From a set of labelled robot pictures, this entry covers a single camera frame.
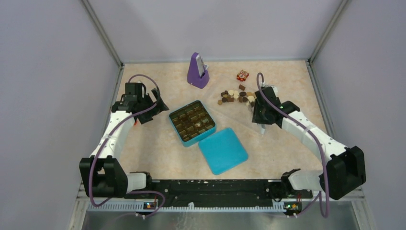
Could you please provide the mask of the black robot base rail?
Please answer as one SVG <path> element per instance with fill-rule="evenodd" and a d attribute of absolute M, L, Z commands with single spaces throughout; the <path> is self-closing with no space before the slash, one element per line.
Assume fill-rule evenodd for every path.
<path fill-rule="evenodd" d="M 273 211 L 300 209 L 298 201 L 313 198 L 310 190 L 289 189 L 280 180 L 152 180 L 140 194 L 126 199 L 146 200 L 160 211 Z"/>

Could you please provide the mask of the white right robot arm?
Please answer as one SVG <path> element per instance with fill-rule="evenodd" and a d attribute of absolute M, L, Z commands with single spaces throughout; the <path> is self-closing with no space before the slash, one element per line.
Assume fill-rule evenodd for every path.
<path fill-rule="evenodd" d="M 291 101 L 281 102 L 271 86 L 255 92 L 252 122 L 277 125 L 296 137 L 321 162 L 321 170 L 293 169 L 282 177 L 281 192 L 294 197 L 300 190 L 323 191 L 339 200 L 366 182 L 364 152 L 348 147 L 313 124 Z"/>

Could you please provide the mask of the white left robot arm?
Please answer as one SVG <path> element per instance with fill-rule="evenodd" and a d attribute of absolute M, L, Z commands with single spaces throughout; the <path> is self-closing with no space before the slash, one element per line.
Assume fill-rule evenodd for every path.
<path fill-rule="evenodd" d="M 146 172 L 126 173 L 119 159 L 128 134 L 135 124 L 144 124 L 169 108 L 163 102 L 159 87 L 147 92 L 145 84 L 128 82 L 120 100 L 111 108 L 108 126 L 96 149 L 79 162 L 82 182 L 88 197 L 124 197 L 135 192 L 142 198 L 153 194 Z"/>

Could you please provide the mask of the teal box lid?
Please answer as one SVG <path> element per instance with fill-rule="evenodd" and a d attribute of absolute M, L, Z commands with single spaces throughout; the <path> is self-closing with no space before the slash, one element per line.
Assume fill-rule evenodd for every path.
<path fill-rule="evenodd" d="M 201 140 L 198 146 L 214 175 L 220 175 L 248 160 L 246 149 L 229 127 Z"/>

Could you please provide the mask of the teal chocolate box with tray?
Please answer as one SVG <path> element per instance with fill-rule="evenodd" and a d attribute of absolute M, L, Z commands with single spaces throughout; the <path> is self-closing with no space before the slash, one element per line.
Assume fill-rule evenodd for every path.
<path fill-rule="evenodd" d="M 216 122 L 200 100 L 169 114 L 169 120 L 184 147 L 190 147 L 216 132 Z"/>

